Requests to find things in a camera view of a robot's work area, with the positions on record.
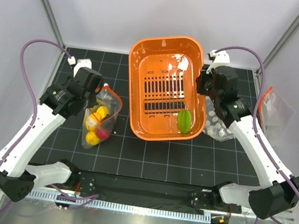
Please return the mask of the yellow lemon toy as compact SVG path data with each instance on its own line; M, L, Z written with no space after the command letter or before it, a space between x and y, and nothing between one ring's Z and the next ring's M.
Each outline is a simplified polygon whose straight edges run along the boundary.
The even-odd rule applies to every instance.
M110 114L110 111L107 108L107 106L102 105L97 108L96 113L98 113L101 116L101 118L104 119Z

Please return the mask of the yellow mango toy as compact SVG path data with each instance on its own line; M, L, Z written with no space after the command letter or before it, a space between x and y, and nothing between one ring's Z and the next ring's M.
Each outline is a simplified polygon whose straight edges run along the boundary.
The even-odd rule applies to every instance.
M101 116L98 113L90 113L85 119L85 127L89 131L95 131L101 123Z

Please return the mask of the single clear zip bag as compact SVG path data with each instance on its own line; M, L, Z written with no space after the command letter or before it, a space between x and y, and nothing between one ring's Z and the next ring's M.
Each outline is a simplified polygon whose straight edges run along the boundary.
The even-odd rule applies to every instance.
M83 148L91 149L110 137L122 107L121 98L104 84L96 96L96 105L85 111L81 137Z

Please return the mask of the clear zip bags stack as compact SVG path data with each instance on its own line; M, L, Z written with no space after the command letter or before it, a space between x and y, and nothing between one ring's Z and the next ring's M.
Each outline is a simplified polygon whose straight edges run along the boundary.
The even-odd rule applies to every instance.
M207 116L206 116L206 124L203 129L203 133L219 142L234 139L233 133L225 126L224 122L216 115L213 102L208 96L205 98L205 103L206 103Z

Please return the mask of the green fruit toy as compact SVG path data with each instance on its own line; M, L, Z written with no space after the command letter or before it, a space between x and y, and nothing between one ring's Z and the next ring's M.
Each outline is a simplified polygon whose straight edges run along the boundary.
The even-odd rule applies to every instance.
M192 126L192 114L189 110L182 110L178 113L177 125L182 134L187 134Z

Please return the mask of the red apple toy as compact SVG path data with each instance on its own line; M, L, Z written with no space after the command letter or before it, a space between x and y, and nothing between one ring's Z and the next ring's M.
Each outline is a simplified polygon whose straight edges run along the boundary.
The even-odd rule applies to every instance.
M100 140L106 140L111 135L111 130L99 127L96 129L95 133Z

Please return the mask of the yellow pear toy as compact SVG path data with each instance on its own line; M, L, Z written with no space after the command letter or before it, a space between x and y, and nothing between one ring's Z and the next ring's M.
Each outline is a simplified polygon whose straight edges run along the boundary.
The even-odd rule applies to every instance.
M88 131L85 136L86 143L90 146L98 145L100 143L100 139L97 137L94 131Z

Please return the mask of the orange plastic basket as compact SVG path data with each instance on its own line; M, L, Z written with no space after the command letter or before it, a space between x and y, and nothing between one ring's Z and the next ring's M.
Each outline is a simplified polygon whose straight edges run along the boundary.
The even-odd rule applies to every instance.
M129 53L129 116L134 134L145 141L189 140L206 124L205 97L195 80L204 65L203 50L187 36L139 40ZM178 113L189 110L192 126L182 134Z

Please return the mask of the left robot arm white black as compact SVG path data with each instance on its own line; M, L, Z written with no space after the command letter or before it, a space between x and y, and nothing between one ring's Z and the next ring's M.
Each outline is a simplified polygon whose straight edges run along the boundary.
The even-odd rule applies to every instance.
M70 116L77 116L96 104L102 75L82 67L64 84L52 84L40 97L36 112L11 142L0 150L0 190L12 202L25 198L31 190L60 184L66 190L78 184L79 169L62 159L48 165L31 165L30 160L46 139Z

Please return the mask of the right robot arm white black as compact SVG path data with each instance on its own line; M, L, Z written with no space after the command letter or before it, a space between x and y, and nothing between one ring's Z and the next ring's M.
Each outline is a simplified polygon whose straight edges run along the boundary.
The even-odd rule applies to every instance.
M294 208L299 202L299 176L281 162L253 118L246 99L238 96L238 76L228 66L202 69L196 79L197 93L208 96L216 116L232 132L253 165L258 186L222 184L210 196L210 205L223 210L229 204L250 208L262 220Z

